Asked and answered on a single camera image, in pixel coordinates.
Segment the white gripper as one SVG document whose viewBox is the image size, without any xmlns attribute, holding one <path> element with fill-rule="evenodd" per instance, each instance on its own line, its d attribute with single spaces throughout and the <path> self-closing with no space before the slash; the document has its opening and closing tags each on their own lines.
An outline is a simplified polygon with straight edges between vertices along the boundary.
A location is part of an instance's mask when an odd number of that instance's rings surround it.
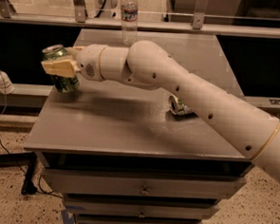
<svg viewBox="0 0 280 224">
<path fill-rule="evenodd" d="M 104 44 L 66 47 L 67 56 L 42 61 L 41 65 L 46 74 L 74 78 L 81 71 L 83 77 L 89 81 L 103 81 L 100 64 L 105 49 Z"/>
</svg>

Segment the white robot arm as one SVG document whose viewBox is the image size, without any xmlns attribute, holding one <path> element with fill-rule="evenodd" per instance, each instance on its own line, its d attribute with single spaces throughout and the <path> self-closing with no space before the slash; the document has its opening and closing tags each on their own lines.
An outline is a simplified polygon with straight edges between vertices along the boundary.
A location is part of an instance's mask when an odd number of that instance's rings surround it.
<svg viewBox="0 0 280 224">
<path fill-rule="evenodd" d="M 130 47 L 69 47 L 41 64 L 59 77 L 82 74 L 89 81 L 164 88 L 280 184 L 280 120 L 189 72 L 161 46 L 142 40 Z"/>
</svg>

